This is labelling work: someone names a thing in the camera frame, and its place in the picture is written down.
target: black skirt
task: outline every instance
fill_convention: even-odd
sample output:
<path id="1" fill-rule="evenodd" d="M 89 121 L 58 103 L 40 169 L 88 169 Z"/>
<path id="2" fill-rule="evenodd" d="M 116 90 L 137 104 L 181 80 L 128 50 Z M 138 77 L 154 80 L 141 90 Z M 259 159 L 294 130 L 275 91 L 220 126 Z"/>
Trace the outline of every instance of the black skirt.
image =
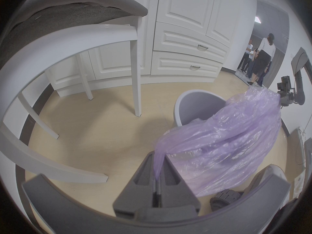
<path id="1" fill-rule="evenodd" d="M 269 65 L 270 61 L 271 56 L 264 50 L 261 50 L 258 57 L 255 59 L 255 65 L 252 69 L 252 72 L 256 76 L 260 77 L 263 74 L 265 68 Z"/>

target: curtain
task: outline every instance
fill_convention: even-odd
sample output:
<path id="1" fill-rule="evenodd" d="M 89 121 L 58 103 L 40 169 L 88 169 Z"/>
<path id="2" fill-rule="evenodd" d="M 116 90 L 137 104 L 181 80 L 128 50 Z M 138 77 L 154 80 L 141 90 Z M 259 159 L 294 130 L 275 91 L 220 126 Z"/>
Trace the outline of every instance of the curtain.
<path id="1" fill-rule="evenodd" d="M 260 46 L 262 38 L 257 37 L 255 35 L 251 35 L 250 38 L 252 39 L 253 48 L 254 49 L 258 48 Z M 282 62 L 284 60 L 284 56 L 285 56 L 285 54 L 277 48 L 275 51 L 273 60 L 272 60 L 270 71 L 263 79 L 262 84 L 264 87 L 268 88 L 272 84 L 277 72 L 279 71 L 280 66 L 282 65 Z"/>

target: ceiling light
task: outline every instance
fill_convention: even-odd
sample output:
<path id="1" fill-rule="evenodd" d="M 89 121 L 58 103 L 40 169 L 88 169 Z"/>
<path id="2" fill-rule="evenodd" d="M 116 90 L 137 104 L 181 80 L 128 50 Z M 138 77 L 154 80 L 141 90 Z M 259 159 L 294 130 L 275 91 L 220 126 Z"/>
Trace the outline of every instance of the ceiling light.
<path id="1" fill-rule="evenodd" d="M 258 23 L 261 23 L 259 17 L 255 17 L 255 21 L 258 22 Z"/>

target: white wall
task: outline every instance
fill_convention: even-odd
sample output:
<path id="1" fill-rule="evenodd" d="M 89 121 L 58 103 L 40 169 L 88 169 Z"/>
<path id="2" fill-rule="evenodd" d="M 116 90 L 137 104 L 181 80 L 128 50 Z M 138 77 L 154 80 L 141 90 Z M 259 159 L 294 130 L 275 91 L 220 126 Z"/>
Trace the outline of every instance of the white wall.
<path id="1" fill-rule="evenodd" d="M 240 17 L 237 22 L 229 55 L 223 67 L 236 71 L 252 34 L 256 11 L 257 0 L 241 0 Z"/>
<path id="2" fill-rule="evenodd" d="M 291 68 L 292 57 L 295 56 L 300 47 L 303 47 L 307 52 L 309 59 L 312 60 L 312 45 L 300 20 L 286 0 L 261 1 L 279 7 L 280 9 L 287 12 L 289 16 L 289 41 L 287 50 L 279 72 L 269 87 L 271 90 L 277 92 L 276 84 L 281 82 L 280 78 L 282 76 L 289 76 L 291 79 L 291 85 L 294 86 L 294 76 Z M 308 79 L 306 71 L 303 69 L 301 73 L 304 92 L 306 95 L 306 102 L 302 106 L 291 104 L 288 107 L 283 107 L 281 110 L 282 119 L 290 133 L 299 126 L 305 128 L 312 114 L 312 85 Z M 312 122 L 310 122 L 306 128 L 306 136 L 307 138 L 312 137 Z"/>
<path id="3" fill-rule="evenodd" d="M 49 85 L 49 80 L 45 73 L 35 79 L 31 84 L 29 84 L 24 90 L 23 95 L 29 102 L 31 106 L 35 104 L 41 93 Z M 21 135 L 22 128 L 28 116 L 27 111 L 24 109 L 22 104 L 18 99 L 15 99 L 10 105 L 9 109 L 4 116 L 3 122 L 10 129 L 10 131 L 19 138 Z M 15 175 L 15 163 L 9 160 L 3 153 L 0 152 L 0 176 L 6 187 L 7 191 L 10 193 L 12 199 L 22 211 L 22 213 L 27 217 L 26 212 L 21 203 L 21 199 L 18 194 L 18 188 L 16 184 Z"/>

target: robotic arm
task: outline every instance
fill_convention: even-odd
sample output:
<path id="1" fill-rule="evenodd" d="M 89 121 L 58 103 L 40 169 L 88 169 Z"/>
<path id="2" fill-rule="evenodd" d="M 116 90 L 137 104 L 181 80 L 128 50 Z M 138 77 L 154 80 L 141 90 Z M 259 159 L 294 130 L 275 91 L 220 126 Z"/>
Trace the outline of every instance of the robotic arm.
<path id="1" fill-rule="evenodd" d="M 312 84 L 312 66 L 306 51 L 302 47 L 292 59 L 291 66 L 295 77 L 296 87 L 291 88 L 291 81 L 289 76 L 283 76 L 281 78 L 282 82 L 277 84 L 277 89 L 280 90 L 278 93 L 280 94 L 282 106 L 288 106 L 293 102 L 299 105 L 303 105 L 305 103 L 305 93 L 303 91 L 301 76 L 302 68 L 305 68 Z"/>

